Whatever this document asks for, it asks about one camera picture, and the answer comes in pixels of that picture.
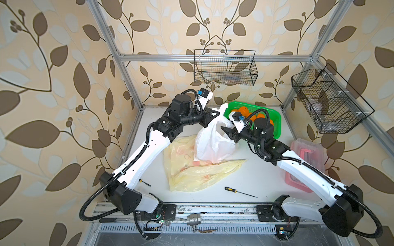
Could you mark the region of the white plastic bag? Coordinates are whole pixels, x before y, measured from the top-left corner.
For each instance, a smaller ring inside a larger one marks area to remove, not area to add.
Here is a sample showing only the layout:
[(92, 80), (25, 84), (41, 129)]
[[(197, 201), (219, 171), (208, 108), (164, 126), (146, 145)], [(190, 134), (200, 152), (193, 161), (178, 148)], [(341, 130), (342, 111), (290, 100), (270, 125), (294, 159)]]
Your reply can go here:
[(206, 128), (200, 130), (196, 137), (194, 148), (194, 160), (218, 164), (231, 157), (236, 151), (238, 144), (231, 140), (221, 127), (233, 129), (234, 125), (224, 113), (228, 104), (222, 104), (215, 108), (220, 114), (212, 120)]

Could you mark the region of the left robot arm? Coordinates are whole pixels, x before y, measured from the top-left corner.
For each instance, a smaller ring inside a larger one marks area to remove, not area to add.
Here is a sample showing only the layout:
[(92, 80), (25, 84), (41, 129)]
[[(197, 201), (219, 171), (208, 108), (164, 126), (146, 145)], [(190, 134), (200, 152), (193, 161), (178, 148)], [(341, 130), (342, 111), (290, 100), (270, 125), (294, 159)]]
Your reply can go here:
[[(95, 221), (119, 211), (132, 214), (134, 220), (137, 212), (149, 214), (149, 221), (163, 219), (163, 202), (151, 193), (135, 190), (137, 183), (156, 157), (183, 132), (184, 126), (199, 124), (206, 128), (219, 116), (218, 111), (206, 106), (212, 97), (213, 93), (204, 88), (187, 89), (176, 95), (163, 115), (148, 125), (144, 141), (132, 156), (112, 173), (101, 175), (101, 187), (82, 205), (80, 220)], [(86, 209), (101, 193), (115, 208), (97, 216), (86, 216)]]

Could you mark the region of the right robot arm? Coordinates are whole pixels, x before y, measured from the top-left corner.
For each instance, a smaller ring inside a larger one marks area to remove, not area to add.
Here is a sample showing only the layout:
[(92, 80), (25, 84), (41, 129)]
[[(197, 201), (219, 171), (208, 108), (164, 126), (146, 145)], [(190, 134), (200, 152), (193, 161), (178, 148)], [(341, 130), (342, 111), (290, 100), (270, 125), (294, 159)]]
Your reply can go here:
[(228, 118), (233, 128), (222, 127), (222, 130), (231, 140), (239, 142), (243, 139), (253, 144), (254, 153), (259, 158), (293, 175), (319, 197), (318, 201), (311, 201), (280, 196), (273, 202), (276, 220), (283, 220), (285, 216), (306, 218), (324, 223), (342, 237), (348, 237), (350, 233), (374, 239), (382, 236), (383, 226), (364, 204), (362, 190), (327, 176), (276, 140), (274, 125), (266, 109), (258, 109), (248, 117), (231, 112)]

